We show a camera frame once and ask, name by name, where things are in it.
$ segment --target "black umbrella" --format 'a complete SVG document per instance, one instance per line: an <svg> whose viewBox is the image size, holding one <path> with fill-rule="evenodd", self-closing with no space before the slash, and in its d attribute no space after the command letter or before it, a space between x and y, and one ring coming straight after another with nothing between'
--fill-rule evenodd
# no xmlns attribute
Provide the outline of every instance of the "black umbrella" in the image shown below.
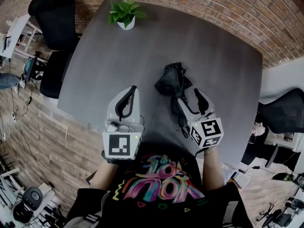
<svg viewBox="0 0 304 228"><path fill-rule="evenodd" d="M192 86L192 83L185 77L185 73L186 70L182 68L181 63L169 64L165 67L163 76L156 82L154 87L160 94L171 96L171 111L178 117L179 127L187 138L188 135L183 129L183 127L186 127L189 132L187 119L177 101L178 98L181 98L185 103L188 103L185 89Z"/></svg>

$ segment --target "white pot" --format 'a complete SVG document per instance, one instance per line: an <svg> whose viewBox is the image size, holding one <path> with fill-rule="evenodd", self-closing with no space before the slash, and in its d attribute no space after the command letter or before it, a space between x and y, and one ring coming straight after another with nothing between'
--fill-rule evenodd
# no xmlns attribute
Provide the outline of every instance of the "white pot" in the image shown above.
<svg viewBox="0 0 304 228"><path fill-rule="evenodd" d="M121 22L117 22L117 24L120 26L120 28L124 29L124 30L130 30L134 27L135 25L135 16L133 17L132 21L130 24L128 24L128 26L125 28L124 27L124 23Z"/></svg>

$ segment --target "gray table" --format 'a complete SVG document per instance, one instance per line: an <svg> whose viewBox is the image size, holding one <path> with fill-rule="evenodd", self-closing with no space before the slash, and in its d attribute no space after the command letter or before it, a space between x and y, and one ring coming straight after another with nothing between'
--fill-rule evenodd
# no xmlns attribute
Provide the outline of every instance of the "gray table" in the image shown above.
<svg viewBox="0 0 304 228"><path fill-rule="evenodd" d="M171 115L170 98L154 88L167 64L181 62L186 76L211 98L222 120L221 161L239 163L256 115L262 55L223 29L180 11L144 3L149 18L124 31L108 24L109 9L110 1L103 2L81 37L58 108L102 127L109 102L135 85L140 90L144 135L160 133L195 153L195 143L183 137ZM193 88L186 90L191 107L196 106L196 99L189 97L194 96Z"/></svg>

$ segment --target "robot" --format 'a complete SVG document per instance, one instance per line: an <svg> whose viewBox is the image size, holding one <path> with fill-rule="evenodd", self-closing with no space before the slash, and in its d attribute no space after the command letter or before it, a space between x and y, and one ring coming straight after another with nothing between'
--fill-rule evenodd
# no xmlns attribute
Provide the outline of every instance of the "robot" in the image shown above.
<svg viewBox="0 0 304 228"><path fill-rule="evenodd" d="M220 118L216 117L213 102L200 90L194 89L199 111L194 112L186 102L178 99L187 119L187 130L200 151L218 145L224 135ZM121 91L107 109L104 151L102 156L111 163L134 160L142 140L139 90L131 86Z"/></svg>

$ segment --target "green plant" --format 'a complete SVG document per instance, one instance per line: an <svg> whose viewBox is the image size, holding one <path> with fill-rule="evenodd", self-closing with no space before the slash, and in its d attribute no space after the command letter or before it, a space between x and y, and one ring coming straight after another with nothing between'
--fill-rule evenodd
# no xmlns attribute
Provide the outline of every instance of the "green plant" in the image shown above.
<svg viewBox="0 0 304 228"><path fill-rule="evenodd" d="M140 5L136 5L133 0L124 0L118 3L111 2L109 22L111 24L117 22L124 23L124 27L126 28L132 22L134 16L139 19L144 19L147 16L145 13L138 10L139 6Z"/></svg>

